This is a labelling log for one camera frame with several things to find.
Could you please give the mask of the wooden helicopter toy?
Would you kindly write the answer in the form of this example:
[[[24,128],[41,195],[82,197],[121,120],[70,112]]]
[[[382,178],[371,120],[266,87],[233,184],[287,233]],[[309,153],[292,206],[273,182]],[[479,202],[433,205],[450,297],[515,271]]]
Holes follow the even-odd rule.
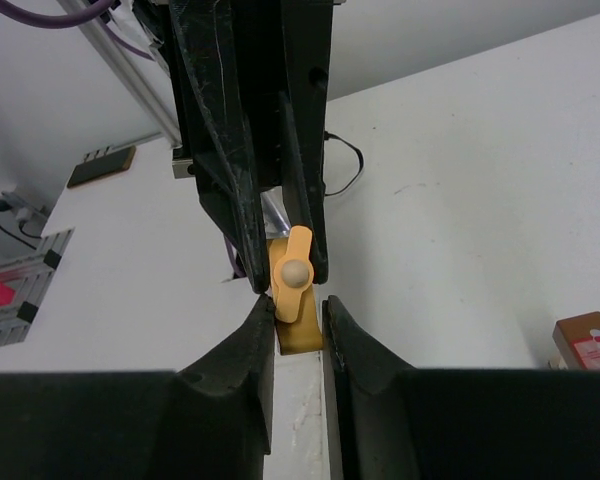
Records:
[[[293,226],[288,237],[268,245],[270,282],[275,306],[275,326],[281,355],[322,349],[313,291],[314,267],[309,259],[313,232]]]

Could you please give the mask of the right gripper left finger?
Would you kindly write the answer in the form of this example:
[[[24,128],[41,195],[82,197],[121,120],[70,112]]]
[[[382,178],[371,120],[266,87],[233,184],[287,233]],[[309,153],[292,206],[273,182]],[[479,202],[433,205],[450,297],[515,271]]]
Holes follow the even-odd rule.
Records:
[[[259,479],[274,305],[179,371],[0,373],[0,479]]]

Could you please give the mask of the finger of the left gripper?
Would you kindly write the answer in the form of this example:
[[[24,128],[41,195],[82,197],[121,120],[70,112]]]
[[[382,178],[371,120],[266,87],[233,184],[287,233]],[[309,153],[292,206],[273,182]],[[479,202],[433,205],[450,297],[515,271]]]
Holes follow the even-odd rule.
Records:
[[[312,230],[314,281],[323,284],[329,275],[323,167],[334,5],[233,1],[230,6],[259,187],[281,187],[291,223]]]
[[[172,1],[171,26],[188,86],[212,147],[194,154],[200,203],[238,250],[257,294],[269,259],[249,121],[242,106],[229,1]]]

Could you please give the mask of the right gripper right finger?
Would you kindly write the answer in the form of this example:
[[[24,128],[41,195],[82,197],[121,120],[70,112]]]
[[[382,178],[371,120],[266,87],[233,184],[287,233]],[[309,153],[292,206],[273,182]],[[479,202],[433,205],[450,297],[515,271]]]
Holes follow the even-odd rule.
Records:
[[[334,479],[600,479],[600,372],[418,369],[322,304]]]

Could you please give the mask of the brown wood block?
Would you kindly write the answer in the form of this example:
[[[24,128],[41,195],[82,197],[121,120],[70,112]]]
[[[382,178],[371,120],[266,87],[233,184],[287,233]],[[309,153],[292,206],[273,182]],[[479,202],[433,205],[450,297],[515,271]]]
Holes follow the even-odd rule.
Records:
[[[568,369],[600,370],[600,312],[555,323],[553,340]]]

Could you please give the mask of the beige windowed wood block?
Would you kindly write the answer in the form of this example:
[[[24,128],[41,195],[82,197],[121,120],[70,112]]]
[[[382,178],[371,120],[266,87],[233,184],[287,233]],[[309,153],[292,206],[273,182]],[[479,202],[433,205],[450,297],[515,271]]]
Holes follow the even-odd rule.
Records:
[[[547,366],[551,370],[567,370],[568,369],[568,366],[566,365],[564,359],[559,355],[551,357],[547,362]]]

